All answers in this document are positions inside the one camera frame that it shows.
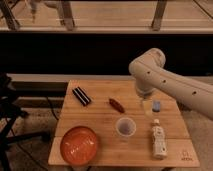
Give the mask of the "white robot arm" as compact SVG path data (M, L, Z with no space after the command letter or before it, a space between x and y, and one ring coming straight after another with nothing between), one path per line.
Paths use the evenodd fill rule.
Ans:
M174 74L164 69L166 58L151 48L129 64L139 96L150 95L155 88L213 120L213 86Z

